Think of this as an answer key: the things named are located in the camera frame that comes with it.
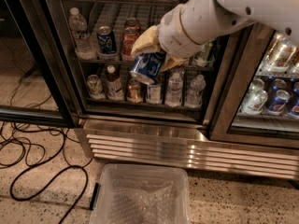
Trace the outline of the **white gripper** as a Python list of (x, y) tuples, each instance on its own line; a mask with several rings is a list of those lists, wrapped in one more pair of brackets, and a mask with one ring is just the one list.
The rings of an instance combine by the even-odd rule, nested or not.
[(204, 41), (196, 41), (194, 35), (188, 34), (181, 18), (182, 9), (183, 5), (176, 6), (162, 17), (158, 26), (148, 28), (133, 44), (131, 56), (154, 53), (161, 46), (168, 53), (161, 72), (185, 64), (186, 58), (198, 52)]

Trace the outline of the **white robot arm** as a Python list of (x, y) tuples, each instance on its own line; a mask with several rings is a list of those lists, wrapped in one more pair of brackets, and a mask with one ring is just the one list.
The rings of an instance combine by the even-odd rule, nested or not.
[(131, 55), (163, 50), (178, 63), (192, 57), (207, 41), (255, 22), (299, 45), (299, 0), (189, 0), (147, 29), (133, 44)]

